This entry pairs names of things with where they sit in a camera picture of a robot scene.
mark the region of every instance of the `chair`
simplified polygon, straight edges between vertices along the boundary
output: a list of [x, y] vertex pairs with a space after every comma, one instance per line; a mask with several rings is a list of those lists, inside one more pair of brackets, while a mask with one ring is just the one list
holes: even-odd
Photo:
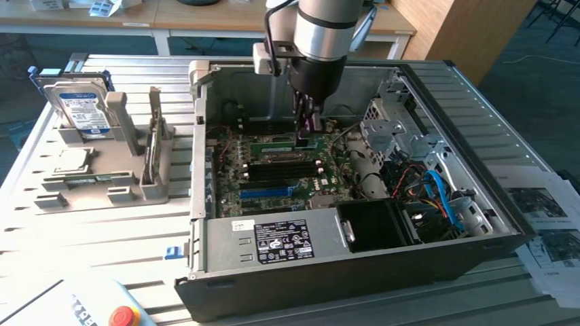
[[[564, 18], [562, 18], [560, 20], [556, 20], [554, 18], [558, 7], [562, 3], [562, 1], [566, 1], [571, 4], [571, 9], [568, 10], [568, 12], [564, 15]], [[536, 5], [534, 6], [534, 9], [539, 6], [540, 4], [540, 0], [536, 2]], [[558, 26], [552, 31], [551, 36], [548, 37], [548, 39], [546, 40], [546, 43], [551, 41], [552, 37], [556, 35], [556, 33], [559, 32], [562, 27], [575, 27], [579, 28], [579, 24], [576, 23], [576, 25], [566, 25], [566, 22], [568, 20], [568, 18], [572, 16], [572, 13], [576, 11], [576, 9], [579, 9], [580, 7], [580, 0], [550, 0], [548, 3], [544, 3], [543, 5], [544, 9], [542, 10], [542, 12], [539, 13], [538, 17], [535, 17], [535, 19], [531, 21], [528, 28], [532, 26], [532, 24], [539, 20], [539, 18], [544, 15], [548, 16], [548, 19], [552, 20], [554, 22], [558, 22]], [[574, 46], [578, 46], [580, 43], [580, 37], [576, 40], [576, 43], [574, 44]]]

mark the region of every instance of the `aluminum workbench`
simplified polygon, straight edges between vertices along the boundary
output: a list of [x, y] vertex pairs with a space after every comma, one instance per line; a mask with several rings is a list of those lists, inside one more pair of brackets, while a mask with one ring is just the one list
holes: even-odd
[[[160, 206], [34, 215], [23, 206], [2, 215], [0, 318], [20, 297], [31, 296], [62, 272], [90, 268], [118, 279], [160, 325], [196, 325], [163, 280], [182, 275], [186, 261], [163, 261], [166, 247], [190, 235], [191, 145], [194, 105], [188, 63], [194, 57], [92, 55], [84, 69], [106, 66], [118, 91], [128, 96], [135, 125], [150, 119], [150, 86], [163, 90], [163, 114], [176, 126], [171, 167], [171, 200]], [[416, 62], [412, 68], [432, 91], [487, 164], [536, 165], [550, 170], [534, 150], [482, 96], [444, 62]], [[43, 173], [43, 153], [58, 145], [56, 114], [46, 106], [0, 189], [3, 202], [26, 196], [30, 173]], [[560, 308], [536, 292], [518, 257], [488, 261], [450, 283], [438, 283], [327, 304], [294, 308], [212, 325], [580, 325], [580, 310]]]

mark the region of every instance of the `warning label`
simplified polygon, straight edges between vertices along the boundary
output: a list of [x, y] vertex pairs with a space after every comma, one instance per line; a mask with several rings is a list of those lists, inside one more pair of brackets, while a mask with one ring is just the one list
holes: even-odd
[[315, 257], [306, 220], [256, 224], [254, 233], [260, 263]]

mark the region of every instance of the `motherboard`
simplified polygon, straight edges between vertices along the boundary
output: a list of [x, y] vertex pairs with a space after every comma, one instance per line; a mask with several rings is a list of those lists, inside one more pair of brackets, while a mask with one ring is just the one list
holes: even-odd
[[[296, 147], [294, 133], [247, 134], [227, 126], [210, 127], [215, 217], [322, 209], [351, 200], [330, 148], [339, 134], [339, 129], [312, 134], [310, 145]], [[340, 168], [350, 169], [348, 163]]]

